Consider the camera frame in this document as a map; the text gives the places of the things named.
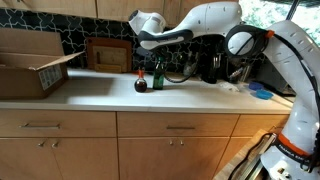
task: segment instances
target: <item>blue object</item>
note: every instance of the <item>blue object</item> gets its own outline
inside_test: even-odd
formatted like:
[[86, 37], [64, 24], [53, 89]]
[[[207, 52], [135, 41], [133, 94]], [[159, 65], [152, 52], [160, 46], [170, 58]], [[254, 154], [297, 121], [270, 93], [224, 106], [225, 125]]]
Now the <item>blue object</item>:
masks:
[[258, 98], [265, 99], [265, 100], [268, 100], [273, 96], [272, 93], [270, 93], [266, 90], [263, 90], [263, 89], [257, 90], [256, 95]]
[[257, 83], [257, 82], [251, 82], [249, 84], [249, 89], [254, 90], [254, 91], [259, 90], [259, 89], [263, 89], [263, 85], [260, 83]]

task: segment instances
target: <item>wooden cutting board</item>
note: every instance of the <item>wooden cutting board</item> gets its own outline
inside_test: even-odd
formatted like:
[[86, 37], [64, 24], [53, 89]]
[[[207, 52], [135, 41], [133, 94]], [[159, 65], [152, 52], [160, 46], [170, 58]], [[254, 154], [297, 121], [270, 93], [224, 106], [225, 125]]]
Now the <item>wooden cutting board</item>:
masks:
[[87, 38], [88, 68], [100, 72], [124, 73], [132, 67], [130, 41], [112, 38]]

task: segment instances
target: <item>cardboard box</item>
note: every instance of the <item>cardboard box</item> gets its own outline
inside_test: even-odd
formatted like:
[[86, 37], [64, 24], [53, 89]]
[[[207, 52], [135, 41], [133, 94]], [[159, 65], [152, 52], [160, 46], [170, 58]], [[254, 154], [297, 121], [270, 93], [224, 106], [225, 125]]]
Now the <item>cardboard box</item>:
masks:
[[41, 99], [67, 79], [59, 33], [0, 28], [0, 99]]

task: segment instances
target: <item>backsplash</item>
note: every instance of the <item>backsplash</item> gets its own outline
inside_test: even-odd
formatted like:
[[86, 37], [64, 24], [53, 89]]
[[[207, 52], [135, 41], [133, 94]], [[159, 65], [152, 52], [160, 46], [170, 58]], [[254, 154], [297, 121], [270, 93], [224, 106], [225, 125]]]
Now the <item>backsplash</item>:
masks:
[[[132, 43], [132, 68], [135, 70], [144, 65], [146, 70], [152, 71], [154, 59], [145, 58], [137, 54], [138, 39], [127, 22], [117, 22], [58, 14], [20, 11], [14, 9], [0, 9], [0, 27], [19, 28], [39, 31], [51, 31], [61, 34], [62, 46], [65, 54], [86, 52], [86, 37], [107, 37], [127, 40]], [[195, 38], [189, 43], [165, 46], [162, 50], [167, 54], [168, 71], [182, 72], [189, 51], [195, 54], [202, 44], [202, 55], [210, 56], [215, 50], [215, 44], [223, 37], [207, 36]], [[82, 60], [69, 61], [71, 67], [86, 67], [86, 54]]]

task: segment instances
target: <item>drawer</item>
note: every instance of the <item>drawer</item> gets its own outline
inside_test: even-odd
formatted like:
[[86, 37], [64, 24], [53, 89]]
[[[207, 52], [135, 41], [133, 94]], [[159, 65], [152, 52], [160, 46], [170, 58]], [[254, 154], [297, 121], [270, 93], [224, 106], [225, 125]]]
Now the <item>drawer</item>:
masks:
[[118, 136], [230, 136], [239, 115], [118, 112]]
[[285, 115], [240, 115], [232, 136], [251, 137], [260, 129], [278, 133], [286, 124], [289, 114]]
[[0, 137], [116, 137], [115, 112], [0, 110]]

